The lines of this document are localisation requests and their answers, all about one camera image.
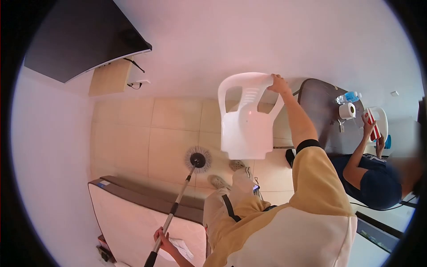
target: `red and white box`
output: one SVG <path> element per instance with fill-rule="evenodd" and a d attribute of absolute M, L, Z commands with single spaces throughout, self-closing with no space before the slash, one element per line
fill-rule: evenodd
<path fill-rule="evenodd" d="M 365 122 L 368 122 L 370 125 L 374 122 L 374 116 L 372 115 L 372 110 L 370 108 L 367 108 L 363 111 L 363 120 Z M 380 130 L 378 129 L 378 126 L 374 126 L 374 130 L 371 133 L 370 141 L 373 142 L 374 140 L 377 140 L 381 137 Z"/>

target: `spin mop head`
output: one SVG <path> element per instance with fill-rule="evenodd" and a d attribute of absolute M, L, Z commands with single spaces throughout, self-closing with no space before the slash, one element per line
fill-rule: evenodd
<path fill-rule="evenodd" d="M 212 157 L 203 147 L 192 147 L 185 153 L 185 165 L 189 170 L 195 166 L 195 173 L 204 173 L 211 166 Z"/>

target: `mop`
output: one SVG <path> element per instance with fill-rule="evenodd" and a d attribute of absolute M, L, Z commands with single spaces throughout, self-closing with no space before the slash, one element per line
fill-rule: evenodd
<path fill-rule="evenodd" d="M 190 182 L 191 175 L 193 173 L 204 173 L 205 171 L 207 171 L 211 166 L 212 157 L 211 157 L 211 154 L 209 153 L 209 150 L 206 150 L 202 147 L 192 147 L 187 151 L 187 153 L 185 153 L 184 160 L 185 160 L 185 165 L 190 170 L 190 174 L 185 179 L 184 186 L 182 187 L 181 192 L 179 193 L 175 203 L 172 205 L 172 208 L 170 209 L 166 222 L 163 225 L 163 234 L 166 234 L 167 229 L 170 225 L 170 222 L 172 221 L 172 218 L 175 215 L 176 210 L 178 209 L 179 202 L 181 201 L 185 188 Z M 156 244 L 154 245 L 153 250 L 150 252 L 150 255 L 145 261 L 144 267 L 154 266 L 154 263 L 156 262 L 156 258 L 157 258 L 157 253 L 160 248 L 160 243 L 161 243 L 161 240 L 160 238 L 158 238 L 156 241 Z"/>

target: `navy t-shirt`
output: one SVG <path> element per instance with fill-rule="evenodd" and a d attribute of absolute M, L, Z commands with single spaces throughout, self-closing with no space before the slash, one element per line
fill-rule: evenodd
<path fill-rule="evenodd" d="M 402 185 L 398 171 L 385 160 L 371 154 L 364 154 L 359 167 L 368 169 L 360 181 L 360 190 L 352 186 L 342 175 L 351 155 L 330 159 L 344 186 L 345 192 L 368 207 L 390 208 L 402 199 Z"/>

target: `wooden shelf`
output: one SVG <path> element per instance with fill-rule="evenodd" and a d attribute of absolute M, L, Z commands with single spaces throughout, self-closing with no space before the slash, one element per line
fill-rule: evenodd
<path fill-rule="evenodd" d="M 124 92 L 131 66 L 131 62 L 118 59 L 95 69 L 91 86 L 89 87 L 89 96 L 95 97 Z"/>

